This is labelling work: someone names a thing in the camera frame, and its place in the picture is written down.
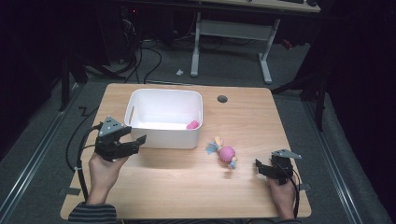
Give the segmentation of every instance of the pink ball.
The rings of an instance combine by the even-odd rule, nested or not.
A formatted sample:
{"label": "pink ball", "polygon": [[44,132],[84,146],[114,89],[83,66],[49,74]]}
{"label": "pink ball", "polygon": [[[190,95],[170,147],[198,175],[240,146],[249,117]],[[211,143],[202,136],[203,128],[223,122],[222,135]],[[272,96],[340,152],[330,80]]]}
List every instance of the pink ball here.
{"label": "pink ball", "polygon": [[235,156],[235,150],[232,147],[223,147],[219,155],[222,161],[232,161]]}

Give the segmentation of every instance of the desk leg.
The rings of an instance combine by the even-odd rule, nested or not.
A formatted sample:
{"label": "desk leg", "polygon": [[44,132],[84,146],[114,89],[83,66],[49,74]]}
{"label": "desk leg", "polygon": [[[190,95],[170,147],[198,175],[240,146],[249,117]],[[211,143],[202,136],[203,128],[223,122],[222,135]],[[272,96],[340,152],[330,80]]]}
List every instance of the desk leg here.
{"label": "desk leg", "polygon": [[197,22],[195,25],[195,46],[194,46],[194,52],[192,53],[192,62],[191,62],[192,77],[198,77],[200,33],[201,33],[201,12],[197,12]]}
{"label": "desk leg", "polygon": [[270,36],[267,40],[267,46],[265,47],[264,53],[259,54],[259,60],[260,60],[260,65],[262,66],[262,75],[264,76],[264,82],[266,84],[271,84],[272,79],[271,79],[271,74],[268,69],[268,64],[267,64],[267,57],[270,52],[271,46],[274,42],[274,38],[276,35],[277,27],[279,26],[280,19],[275,20],[274,26],[271,29]]}

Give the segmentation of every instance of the wooden table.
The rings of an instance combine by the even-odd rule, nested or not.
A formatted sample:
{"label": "wooden table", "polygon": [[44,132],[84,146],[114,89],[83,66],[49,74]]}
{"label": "wooden table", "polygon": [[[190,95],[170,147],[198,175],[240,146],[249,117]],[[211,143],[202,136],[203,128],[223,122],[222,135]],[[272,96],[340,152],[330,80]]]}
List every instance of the wooden table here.
{"label": "wooden table", "polygon": [[[195,149],[141,148],[133,155],[122,167],[107,198],[116,207],[118,218],[277,217],[266,177],[255,167],[256,159],[269,164],[272,151],[290,148],[271,92],[264,88],[110,84],[94,124],[108,115],[122,122],[133,91],[159,88],[202,94],[200,141]],[[218,102],[219,95],[227,96],[228,102]],[[89,136],[87,145],[94,143],[96,135]],[[216,135],[235,149],[235,170],[229,170],[218,154],[206,153],[207,144]],[[132,141],[132,137],[128,134],[121,141]],[[87,162],[92,152],[90,147],[82,155],[88,189],[91,183]],[[80,189],[77,173],[70,187]],[[82,192],[67,195],[62,218],[67,219],[82,201]],[[302,191],[299,216],[310,214]]]}

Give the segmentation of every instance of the gray carpet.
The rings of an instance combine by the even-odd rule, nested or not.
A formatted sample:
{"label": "gray carpet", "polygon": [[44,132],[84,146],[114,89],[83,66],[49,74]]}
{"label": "gray carpet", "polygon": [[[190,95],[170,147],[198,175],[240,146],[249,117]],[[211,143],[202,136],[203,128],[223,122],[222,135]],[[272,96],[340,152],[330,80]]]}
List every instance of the gray carpet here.
{"label": "gray carpet", "polygon": [[[154,43],[148,42],[145,43],[145,46],[154,46]],[[221,48],[215,50],[203,49],[199,76],[190,77],[191,48],[192,46],[174,45],[168,47],[161,44],[155,45],[152,49],[161,53],[162,62],[149,75],[148,83],[172,82],[274,89],[294,79],[309,46],[296,47],[292,50],[286,50],[279,45],[272,47],[268,57],[269,68],[274,80],[271,86],[263,84],[257,55],[230,52],[227,46],[221,46]],[[143,76],[158,63],[159,59],[160,57],[155,52],[143,50],[142,63],[138,69],[140,82],[143,81]],[[114,65],[111,68],[118,69],[119,66]],[[176,75],[178,69],[184,71],[183,76]],[[136,81],[136,77],[132,76],[129,82],[136,83]],[[73,104],[70,105],[67,113],[64,114],[59,129],[53,133],[48,152],[26,191],[17,200],[18,203],[9,216],[9,223],[65,222],[60,218],[64,201],[62,189],[69,186],[73,176],[65,162],[66,145],[77,126],[85,119],[82,115],[83,109],[80,109],[80,107],[86,107],[86,113],[91,112],[100,104],[106,85],[112,82],[122,82],[122,80],[116,81],[106,77],[90,76],[89,82],[78,88],[80,93],[76,96]],[[275,95],[274,98],[290,147],[303,156],[301,161],[297,161],[301,178],[312,187],[307,192],[312,207],[312,215],[303,218],[302,221],[304,223],[351,223],[342,200],[340,200],[339,192],[334,186],[316,128],[312,125],[312,118],[307,114],[305,104],[300,101],[298,92],[287,91]],[[31,118],[20,139],[1,161],[0,202],[7,198],[35,149],[44,138],[46,130],[52,121],[59,116],[60,99],[60,85],[58,85],[53,90],[52,97]],[[84,122],[71,144],[69,159],[73,165],[75,164],[76,148],[80,138],[92,126],[93,118],[94,114]],[[350,190],[353,202],[358,208],[361,222],[391,223],[388,214],[376,198],[376,194],[344,137],[332,110],[329,97],[326,98],[326,110],[323,118],[323,134]]]}

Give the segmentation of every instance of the striped sleeve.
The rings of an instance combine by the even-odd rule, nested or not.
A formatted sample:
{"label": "striped sleeve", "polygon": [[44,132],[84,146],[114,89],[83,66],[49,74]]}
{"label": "striped sleeve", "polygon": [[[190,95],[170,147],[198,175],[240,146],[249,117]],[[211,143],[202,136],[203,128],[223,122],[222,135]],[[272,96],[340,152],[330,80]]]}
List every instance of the striped sleeve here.
{"label": "striped sleeve", "polygon": [[80,203],[69,215],[68,223],[117,223],[116,208],[107,203],[90,204]]}

